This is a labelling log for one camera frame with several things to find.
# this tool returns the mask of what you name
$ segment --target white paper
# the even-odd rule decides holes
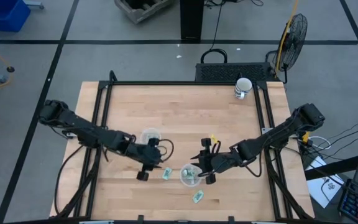
[[[318,156],[314,159],[311,165],[315,168],[326,165],[326,163]],[[308,166],[306,170],[313,169],[311,166]],[[343,184],[343,180],[338,175],[332,175],[332,179],[338,181]],[[324,184],[323,191],[326,194],[327,198],[321,191],[321,186]],[[314,180],[308,180],[309,193],[311,197],[313,197],[323,208],[327,207],[328,203],[333,199],[336,192],[341,188],[341,186],[335,182],[333,182],[328,177],[322,177]]]

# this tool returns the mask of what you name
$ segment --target coffee mug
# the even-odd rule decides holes
[[[248,78],[240,78],[236,82],[236,87],[234,87],[234,96],[237,99],[244,99],[246,94],[248,94],[252,89],[252,82]]]

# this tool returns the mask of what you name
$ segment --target clear plastic cup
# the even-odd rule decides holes
[[[198,174],[203,171],[194,165],[186,164],[180,170],[180,180],[187,187],[195,187],[200,184],[202,177],[198,177]]]
[[[151,138],[161,139],[160,131],[155,128],[148,128],[143,130],[142,134],[140,135],[140,143],[147,144]]]

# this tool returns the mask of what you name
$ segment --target concrete floor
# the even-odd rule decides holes
[[[264,1],[263,7],[248,0],[223,6],[217,39],[278,40],[294,0]],[[346,2],[358,27],[358,0]],[[74,0],[43,0],[43,3],[45,10],[33,9],[20,32],[0,33],[2,40],[6,40],[0,45],[0,54],[16,68],[12,83],[0,89],[0,204]],[[218,11],[218,7],[204,9],[203,39],[213,38]],[[303,47],[288,72],[288,102],[291,108],[315,103],[326,117],[325,125],[315,134],[330,137],[358,123],[358,39],[340,0],[301,0],[297,12],[308,18],[307,40],[335,41]],[[176,3],[134,25],[112,0],[79,0],[67,40],[179,40],[179,15]],[[7,44],[10,40],[22,42]],[[110,70],[115,71],[119,80],[194,80],[195,64],[209,47],[209,44],[141,42],[66,44],[47,98],[63,100],[75,108],[81,82],[105,80]],[[228,53],[229,62],[261,62],[267,51],[277,48],[269,44],[216,47]],[[206,62],[221,62],[221,58],[209,55]],[[1,62],[0,73],[6,73]],[[325,153],[332,154],[351,140],[346,139]],[[65,144],[48,128],[37,126],[5,222],[48,217]],[[337,157],[356,155],[358,141]]]

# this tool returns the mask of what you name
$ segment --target wooden table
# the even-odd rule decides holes
[[[98,82],[84,82],[76,106],[76,114],[91,120]],[[244,100],[233,96],[233,86],[113,86],[107,126],[138,137],[144,129],[157,128],[163,138],[175,143],[171,159],[163,169],[150,172],[149,181],[136,180],[141,164],[125,157],[108,153],[109,162],[102,157],[93,204],[94,220],[227,220],[272,221],[274,214],[267,172],[262,156],[262,176],[255,178],[247,169],[233,168],[217,174],[213,185],[205,181],[197,187],[185,187],[179,179],[180,169],[197,155],[201,138],[214,134],[221,142],[221,152],[242,139],[260,136],[254,93]],[[268,83],[270,102],[276,125],[290,116],[282,83]],[[102,96],[103,107],[105,94]],[[69,140],[65,158],[76,148],[76,139]],[[298,149],[295,141],[288,147]],[[62,209],[77,190],[85,150],[66,165],[60,179],[58,204]],[[298,154],[283,150],[282,161],[289,191],[305,211],[314,215],[303,166]],[[170,180],[161,178],[164,168],[173,169]],[[250,165],[258,172],[258,160]],[[197,204],[192,196],[199,190],[204,198]],[[281,191],[281,216],[285,216]],[[88,192],[84,194],[85,204]]]

